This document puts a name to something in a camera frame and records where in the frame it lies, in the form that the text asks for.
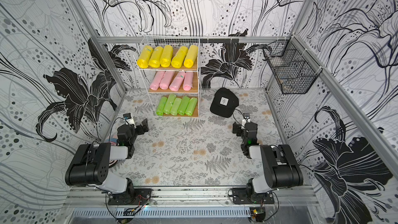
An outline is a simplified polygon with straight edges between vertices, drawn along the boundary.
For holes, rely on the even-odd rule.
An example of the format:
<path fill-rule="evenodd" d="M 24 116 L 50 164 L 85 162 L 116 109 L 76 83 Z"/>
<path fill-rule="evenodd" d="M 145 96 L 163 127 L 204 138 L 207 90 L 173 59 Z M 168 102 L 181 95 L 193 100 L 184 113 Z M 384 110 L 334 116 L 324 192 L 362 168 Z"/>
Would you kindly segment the yellow trash bag roll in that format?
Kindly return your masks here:
<path fill-rule="evenodd" d="M 163 48 L 163 53 L 160 58 L 160 65 L 162 67 L 169 67 L 171 65 L 173 57 L 173 47 L 171 45 L 166 45 Z"/>
<path fill-rule="evenodd" d="M 142 51 L 141 54 L 137 60 L 137 65 L 139 68 L 147 68 L 149 66 L 149 60 L 152 56 L 153 53 L 153 48 L 151 46 L 145 46 Z"/>
<path fill-rule="evenodd" d="M 188 47 L 181 46 L 171 61 L 172 67 L 177 69 L 181 68 L 187 53 Z"/>
<path fill-rule="evenodd" d="M 183 65 L 186 68 L 191 68 L 193 67 L 197 57 L 198 57 L 198 46 L 196 45 L 191 45 L 188 49 L 187 55 L 184 59 Z"/>
<path fill-rule="evenodd" d="M 153 50 L 153 53 L 151 55 L 151 58 L 148 62 L 148 65 L 152 68 L 159 68 L 161 66 L 160 60 L 161 60 L 162 54 L 163 54 L 163 47 L 161 47 L 161 46 L 155 47 L 155 49 Z"/>

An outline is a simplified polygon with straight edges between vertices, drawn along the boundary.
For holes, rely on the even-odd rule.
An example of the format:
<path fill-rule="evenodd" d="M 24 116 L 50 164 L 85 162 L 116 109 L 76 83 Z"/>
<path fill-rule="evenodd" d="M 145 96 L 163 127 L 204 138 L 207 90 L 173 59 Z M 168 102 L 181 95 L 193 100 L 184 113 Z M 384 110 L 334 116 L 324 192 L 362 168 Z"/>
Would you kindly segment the black cap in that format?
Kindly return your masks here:
<path fill-rule="evenodd" d="M 230 118 L 239 106 L 238 97 L 227 88 L 216 91 L 210 106 L 210 112 L 224 118 Z"/>

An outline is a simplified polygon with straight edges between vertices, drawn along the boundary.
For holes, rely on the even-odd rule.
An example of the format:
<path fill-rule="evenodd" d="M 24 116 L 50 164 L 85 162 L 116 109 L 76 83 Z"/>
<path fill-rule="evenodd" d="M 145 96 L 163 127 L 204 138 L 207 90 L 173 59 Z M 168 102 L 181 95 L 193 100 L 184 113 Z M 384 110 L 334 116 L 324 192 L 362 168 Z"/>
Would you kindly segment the pink trash bag roll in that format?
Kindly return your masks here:
<path fill-rule="evenodd" d="M 190 91 L 193 88 L 193 76 L 194 72 L 186 72 L 182 87 L 184 91 Z"/>
<path fill-rule="evenodd" d="M 165 71 L 157 71 L 151 84 L 150 84 L 150 89 L 151 90 L 158 90 L 160 86 L 160 82 L 163 79 L 163 76 L 165 74 Z"/>
<path fill-rule="evenodd" d="M 173 79 L 172 83 L 170 84 L 169 89 L 173 92 L 177 92 L 180 89 L 185 76 L 186 72 L 184 71 L 178 72 L 175 78 Z"/>
<path fill-rule="evenodd" d="M 160 81 L 159 87 L 162 90 L 167 90 L 171 84 L 175 72 L 174 71 L 166 71 L 163 75 L 163 78 Z"/>

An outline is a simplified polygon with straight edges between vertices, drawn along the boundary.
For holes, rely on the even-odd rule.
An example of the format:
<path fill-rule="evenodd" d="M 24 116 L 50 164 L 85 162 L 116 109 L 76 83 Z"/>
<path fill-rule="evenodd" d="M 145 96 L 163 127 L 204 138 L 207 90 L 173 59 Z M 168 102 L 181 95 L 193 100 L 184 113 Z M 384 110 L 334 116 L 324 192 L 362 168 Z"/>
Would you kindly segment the metal base rail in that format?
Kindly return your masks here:
<path fill-rule="evenodd" d="M 232 186 L 137 187 L 134 203 L 117 203 L 94 188 L 73 187 L 64 203 L 76 216 L 109 216 L 117 219 L 251 217 L 254 211 L 271 216 L 283 207 L 305 210 L 318 206 L 310 186 L 273 190 L 262 200 L 251 200 L 245 188 Z"/>

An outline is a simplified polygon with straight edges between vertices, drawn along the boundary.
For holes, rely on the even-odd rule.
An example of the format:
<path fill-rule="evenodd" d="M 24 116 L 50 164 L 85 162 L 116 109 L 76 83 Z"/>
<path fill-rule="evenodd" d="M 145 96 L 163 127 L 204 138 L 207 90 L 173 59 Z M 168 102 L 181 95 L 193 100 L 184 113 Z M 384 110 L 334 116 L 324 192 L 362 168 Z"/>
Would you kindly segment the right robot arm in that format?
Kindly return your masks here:
<path fill-rule="evenodd" d="M 240 147 L 243 155 L 262 162 L 263 174 L 251 178 L 247 183 L 249 197 L 278 188 L 303 185 L 303 173 L 289 145 L 260 145 L 257 139 L 258 125 L 254 122 L 244 125 L 234 123 L 232 132 L 242 138 Z"/>

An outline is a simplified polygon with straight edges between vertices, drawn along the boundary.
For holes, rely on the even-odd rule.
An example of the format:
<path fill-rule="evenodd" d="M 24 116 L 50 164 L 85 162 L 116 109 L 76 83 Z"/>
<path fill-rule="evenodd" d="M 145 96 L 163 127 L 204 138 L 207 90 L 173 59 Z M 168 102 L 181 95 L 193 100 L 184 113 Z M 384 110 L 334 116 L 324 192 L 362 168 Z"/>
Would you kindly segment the plush toy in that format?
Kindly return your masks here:
<path fill-rule="evenodd" d="M 112 168 L 113 166 L 115 166 L 117 164 L 118 160 L 120 160 L 119 151 L 116 148 L 116 146 L 118 146 L 117 138 L 109 138 L 107 140 L 107 142 L 111 144 L 110 157 L 109 157 L 109 168 Z"/>

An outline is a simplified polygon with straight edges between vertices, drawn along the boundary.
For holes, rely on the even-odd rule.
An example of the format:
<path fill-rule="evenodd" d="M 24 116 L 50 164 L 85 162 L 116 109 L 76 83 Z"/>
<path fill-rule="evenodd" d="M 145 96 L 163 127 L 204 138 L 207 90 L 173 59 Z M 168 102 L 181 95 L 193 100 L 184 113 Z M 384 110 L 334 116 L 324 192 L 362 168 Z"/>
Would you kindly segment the green trash bag roll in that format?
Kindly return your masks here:
<path fill-rule="evenodd" d="M 170 114 L 171 113 L 171 109 L 173 107 L 174 101 L 176 99 L 176 95 L 175 94 L 170 94 L 167 98 L 167 101 L 165 103 L 163 112 L 164 114 Z"/>
<path fill-rule="evenodd" d="M 182 102 L 181 98 L 179 98 L 179 97 L 175 98 L 175 100 L 173 102 L 173 105 L 171 107 L 171 110 L 170 110 L 170 114 L 171 115 L 173 115 L 173 116 L 177 116 L 178 115 L 178 109 L 179 109 L 179 107 L 181 105 L 181 102 Z"/>
<path fill-rule="evenodd" d="M 167 97 L 162 96 L 162 97 L 160 98 L 159 104 L 158 104 L 157 109 L 156 109 L 156 114 L 157 114 L 158 116 L 163 116 L 163 114 L 164 114 L 164 107 L 165 107 L 165 105 L 166 105 L 166 102 L 167 102 Z"/>
<path fill-rule="evenodd" d="M 190 101 L 190 98 L 188 96 L 183 96 L 182 97 L 180 106 L 179 106 L 178 111 L 177 111 L 177 113 L 179 115 L 182 115 L 182 116 L 185 115 L 185 112 L 186 112 L 186 109 L 188 107 L 189 101 Z"/>
<path fill-rule="evenodd" d="M 196 97 L 193 97 L 193 98 L 191 98 L 189 100 L 187 108 L 185 110 L 185 114 L 186 115 L 188 115 L 188 116 L 192 116 L 193 115 L 193 113 L 195 111 L 195 108 L 196 108 L 196 105 L 197 105 L 197 102 L 198 102 L 198 99 Z"/>

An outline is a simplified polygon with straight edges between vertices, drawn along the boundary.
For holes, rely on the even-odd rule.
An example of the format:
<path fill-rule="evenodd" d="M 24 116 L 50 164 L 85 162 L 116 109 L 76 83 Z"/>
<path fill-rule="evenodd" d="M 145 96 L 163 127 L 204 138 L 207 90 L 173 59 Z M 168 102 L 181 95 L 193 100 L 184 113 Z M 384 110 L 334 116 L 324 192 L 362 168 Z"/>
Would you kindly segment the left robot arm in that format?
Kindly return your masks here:
<path fill-rule="evenodd" d="M 149 131 L 148 119 L 140 125 L 127 114 L 125 124 L 117 129 L 117 144 L 104 142 L 99 145 L 80 145 L 66 171 L 65 182 L 69 186 L 91 186 L 108 192 L 114 197 L 135 197 L 135 189 L 129 178 L 123 178 L 109 170 L 111 161 L 132 158 L 134 143 L 139 135 Z"/>

